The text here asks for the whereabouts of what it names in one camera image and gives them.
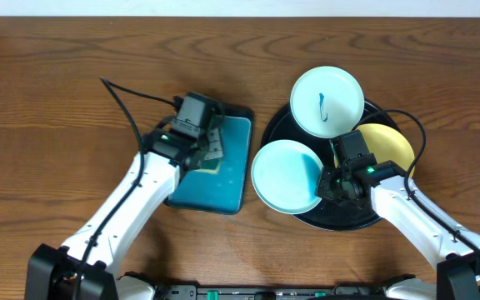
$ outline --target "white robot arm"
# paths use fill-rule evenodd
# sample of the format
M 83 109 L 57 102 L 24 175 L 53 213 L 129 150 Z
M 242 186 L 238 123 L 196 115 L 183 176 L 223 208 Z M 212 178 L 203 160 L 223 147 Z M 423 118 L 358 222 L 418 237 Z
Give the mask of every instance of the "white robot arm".
M 413 200 L 408 198 L 403 185 L 403 176 L 394 176 L 382 180 L 372 187 L 370 198 L 373 210 L 389 221 L 419 250 L 436 271 L 437 265 L 448 255 L 463 256 L 473 250 L 453 238 L 444 227 L 429 217 Z M 461 235 L 480 247 L 480 235 L 467 230 L 459 222 L 449 217 L 440 207 L 429 200 L 409 179 L 411 190 L 429 211 L 441 218 L 451 228 L 460 230 Z
M 173 193 L 179 183 L 179 166 L 173 166 L 169 158 L 148 152 L 144 162 L 144 173 L 140 184 L 102 230 L 87 259 L 89 265 L 94 265 L 98 261 L 105 263 L 106 271 L 114 276 L 118 275 L 126 252 L 143 225 L 158 205 Z M 69 248 L 67 255 L 77 260 L 83 257 L 90 236 L 131 187 L 139 168 L 140 155 L 137 154 L 125 178 L 107 201 L 83 227 L 62 243 L 63 247 Z

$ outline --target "green connector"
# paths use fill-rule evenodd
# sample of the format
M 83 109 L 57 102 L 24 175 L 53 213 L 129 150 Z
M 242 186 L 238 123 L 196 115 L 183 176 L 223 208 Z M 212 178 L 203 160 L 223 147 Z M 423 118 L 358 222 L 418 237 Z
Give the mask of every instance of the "green connector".
M 208 291 L 207 300 L 218 300 L 218 291 Z

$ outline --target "yellow plate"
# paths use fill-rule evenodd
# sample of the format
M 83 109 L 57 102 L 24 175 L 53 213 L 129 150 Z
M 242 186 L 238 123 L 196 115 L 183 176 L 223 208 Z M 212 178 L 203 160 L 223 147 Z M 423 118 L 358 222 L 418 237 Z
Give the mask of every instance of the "yellow plate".
M 414 151 L 401 133 L 381 124 L 364 124 L 357 129 L 362 133 L 370 153 L 375 154 L 377 163 L 391 160 L 407 171 L 414 160 Z M 334 165 L 338 165 L 336 158 L 334 158 Z

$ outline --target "wire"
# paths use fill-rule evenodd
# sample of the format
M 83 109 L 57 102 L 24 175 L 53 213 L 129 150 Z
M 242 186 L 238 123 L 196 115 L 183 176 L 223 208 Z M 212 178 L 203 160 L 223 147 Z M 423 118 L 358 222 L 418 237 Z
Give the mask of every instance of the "wire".
M 93 235 L 90 237 L 90 240 L 88 241 L 88 245 L 86 249 L 84 250 L 84 254 L 82 255 L 81 262 L 79 263 L 77 267 L 77 280 L 75 282 L 75 288 L 73 289 L 73 295 L 72 299 L 73 300 L 78 300 L 79 299 L 79 293 L 81 290 L 81 282 L 83 280 L 83 269 L 87 264 L 88 257 L 90 256 L 90 252 L 92 251 L 93 246 L 96 244 L 96 241 L 98 240 L 99 235 L 101 234 L 101 231 L 107 226 L 108 221 L 114 216 L 114 214 L 118 211 L 118 209 L 125 203 L 125 200 L 131 196 L 131 193 L 133 193 L 134 189 L 140 184 L 140 180 L 142 179 L 143 176 L 143 169 L 144 169 L 144 150 L 143 150 L 143 141 L 142 141 L 142 136 L 140 135 L 140 132 L 138 131 L 137 124 L 134 122 L 133 117 L 131 117 L 131 113 L 127 110 L 125 105 L 123 105 L 122 100 L 118 97 L 118 95 L 114 92 L 112 87 L 115 87 L 117 89 L 120 89 L 124 92 L 127 93 L 132 93 L 140 97 L 145 97 L 145 98 L 151 98 L 154 100 L 158 100 L 161 102 L 166 102 L 170 103 L 173 105 L 172 102 L 168 102 L 164 99 L 161 98 L 155 98 L 153 96 L 148 96 L 141 94 L 139 92 L 134 92 L 129 89 L 126 89 L 125 87 L 120 87 L 112 82 L 109 82 L 107 79 L 100 77 L 101 82 L 105 85 L 105 88 L 110 92 L 114 100 L 116 100 L 117 105 L 122 109 L 123 113 L 125 114 L 125 117 L 127 117 L 127 120 L 131 124 L 132 132 L 134 133 L 134 137 L 137 139 L 137 144 L 138 144 L 138 152 L 140 153 L 140 167 L 138 169 L 138 175 L 136 179 L 132 182 L 131 187 L 125 192 L 123 197 L 116 203 L 116 205 L 112 208 L 112 210 L 108 213 L 108 215 L 101 221 L 99 226 L 97 227 L 96 231 L 93 233 Z
M 433 212 L 429 210 L 428 207 L 423 205 L 423 203 L 414 195 L 414 191 L 411 191 L 410 186 L 408 184 L 408 179 L 410 178 L 410 173 L 416 166 L 416 163 L 418 163 L 418 160 L 423 154 L 423 150 L 425 150 L 425 144 L 426 144 L 426 134 L 425 134 L 425 128 L 423 128 L 423 125 L 419 122 L 419 120 L 414 117 L 412 114 L 409 112 L 405 112 L 403 110 L 399 109 L 385 109 L 381 110 L 379 112 L 372 113 L 371 115 L 368 115 L 366 117 L 363 117 L 355 127 L 353 127 L 352 130 L 357 129 L 358 126 L 362 125 L 364 122 L 369 120 L 370 118 L 373 118 L 379 114 L 387 114 L 387 113 L 401 113 L 409 118 L 411 118 L 417 126 L 420 128 L 420 131 L 422 132 L 422 146 L 420 147 L 419 152 L 417 153 L 417 156 L 414 158 L 410 166 L 408 167 L 408 170 L 405 172 L 405 178 L 403 179 L 403 184 L 405 186 L 405 191 L 407 192 L 408 196 L 418 205 L 431 219 L 436 221 L 440 226 L 445 228 L 450 234 L 453 235 L 453 239 L 456 241 L 457 239 L 461 241 L 464 245 L 466 245 L 468 248 L 472 249 L 477 256 L 480 258 L 480 249 L 479 247 L 475 246 L 472 242 L 467 240 L 460 232 L 458 229 L 453 229 L 449 225 L 447 225 L 441 218 L 437 217 Z
M 116 83 L 109 82 L 107 79 L 105 79 L 105 78 L 103 78 L 103 77 L 101 77 L 100 79 L 101 79 L 101 81 L 103 82 L 103 84 L 105 84 L 105 86 L 110 86 L 110 87 L 113 87 L 113 88 L 117 88 L 118 90 L 124 91 L 125 93 L 131 93 L 131 94 L 133 94 L 133 95 L 137 95 L 137 96 L 142 97 L 142 98 L 157 100 L 157 101 L 160 101 L 160 102 L 162 102 L 162 103 L 167 103 L 167 104 L 169 104 L 169 105 L 171 105 L 171 106 L 173 106 L 173 107 L 176 107 L 174 102 L 168 101 L 168 100 L 166 100 L 166 99 L 162 99 L 162 98 L 160 98 L 160 97 L 155 97 L 155 96 L 146 95 L 146 94 L 141 93 L 141 92 L 135 92 L 135 91 L 130 90 L 130 89 L 126 88 L 126 87 L 120 87 L 120 86 L 118 86 Z
M 173 119 L 175 118 L 175 116 L 167 116 L 165 117 L 164 119 L 162 119 L 155 128 L 164 128 L 164 126 L 168 125 Z

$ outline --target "blue marking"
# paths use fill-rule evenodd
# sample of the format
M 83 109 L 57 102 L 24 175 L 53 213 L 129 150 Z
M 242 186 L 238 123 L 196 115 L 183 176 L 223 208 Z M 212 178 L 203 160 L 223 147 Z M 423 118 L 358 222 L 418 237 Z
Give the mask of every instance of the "blue marking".
M 326 113 L 325 118 L 323 118 L 323 99 L 324 98 L 325 97 L 323 96 L 323 94 L 320 93 L 320 118 L 322 119 L 322 121 L 326 122 L 328 119 L 328 114 Z

